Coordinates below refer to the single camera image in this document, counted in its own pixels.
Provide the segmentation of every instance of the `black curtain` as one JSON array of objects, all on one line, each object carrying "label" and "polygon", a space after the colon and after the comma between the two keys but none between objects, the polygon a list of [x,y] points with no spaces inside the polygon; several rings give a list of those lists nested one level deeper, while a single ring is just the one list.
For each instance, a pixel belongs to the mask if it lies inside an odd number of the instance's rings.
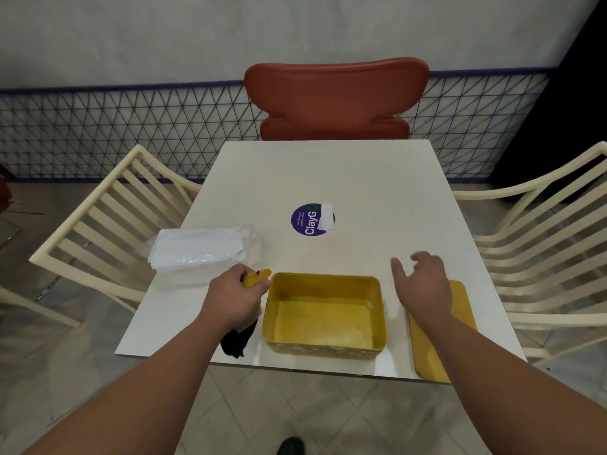
[{"label": "black curtain", "polygon": [[[489,176],[494,187],[544,175],[607,139],[606,50],[607,0],[600,0]],[[555,182],[544,196],[591,167]]]}]

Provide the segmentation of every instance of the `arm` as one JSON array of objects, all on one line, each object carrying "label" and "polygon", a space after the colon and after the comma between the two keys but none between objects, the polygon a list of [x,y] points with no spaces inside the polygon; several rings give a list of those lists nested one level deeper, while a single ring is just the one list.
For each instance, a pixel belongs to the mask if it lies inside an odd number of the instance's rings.
[{"label": "arm", "polygon": [[244,288],[238,264],[209,285],[199,316],[156,353],[95,394],[25,453],[173,454],[222,337],[250,319],[269,288]]},{"label": "arm", "polygon": [[491,453],[604,454],[607,409],[544,374],[451,316],[443,261],[392,259],[396,293],[428,335],[470,420]]}]

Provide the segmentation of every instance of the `forearm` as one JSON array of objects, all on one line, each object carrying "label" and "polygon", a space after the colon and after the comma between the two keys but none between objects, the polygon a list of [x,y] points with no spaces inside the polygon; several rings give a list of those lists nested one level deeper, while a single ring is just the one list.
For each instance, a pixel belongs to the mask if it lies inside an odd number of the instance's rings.
[{"label": "forearm", "polygon": [[604,453],[607,410],[448,316],[425,328],[494,455]]},{"label": "forearm", "polygon": [[172,454],[222,332],[197,319],[26,453]]}]

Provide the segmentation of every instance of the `shoe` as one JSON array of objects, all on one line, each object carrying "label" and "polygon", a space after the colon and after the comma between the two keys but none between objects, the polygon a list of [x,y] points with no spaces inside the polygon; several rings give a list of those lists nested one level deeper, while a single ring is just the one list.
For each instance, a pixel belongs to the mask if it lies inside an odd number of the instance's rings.
[{"label": "shoe", "polygon": [[276,455],[305,455],[305,445],[300,437],[289,437],[282,441]]}]

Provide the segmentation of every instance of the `person's right arm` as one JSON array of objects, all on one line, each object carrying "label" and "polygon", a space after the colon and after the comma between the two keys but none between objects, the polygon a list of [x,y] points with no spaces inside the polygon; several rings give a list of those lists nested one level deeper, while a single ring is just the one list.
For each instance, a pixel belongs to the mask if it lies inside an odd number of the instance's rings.
[{"label": "person's right arm", "polygon": [[606,454],[607,409],[451,316],[443,261],[391,260],[396,293],[428,335],[470,420],[493,455]]}]

